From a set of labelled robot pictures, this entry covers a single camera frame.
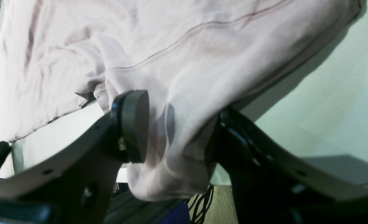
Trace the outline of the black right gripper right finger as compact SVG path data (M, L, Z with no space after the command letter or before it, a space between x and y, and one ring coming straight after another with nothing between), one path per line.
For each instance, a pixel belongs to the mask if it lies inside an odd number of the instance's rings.
M209 146L240 224L368 224L368 188L306 163L232 108L218 113Z

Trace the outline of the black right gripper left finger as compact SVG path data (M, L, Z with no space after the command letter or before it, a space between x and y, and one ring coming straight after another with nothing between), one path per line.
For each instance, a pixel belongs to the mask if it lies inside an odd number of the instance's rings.
M127 91L82 136L0 180L0 224L101 224L122 164L144 163L150 100Z

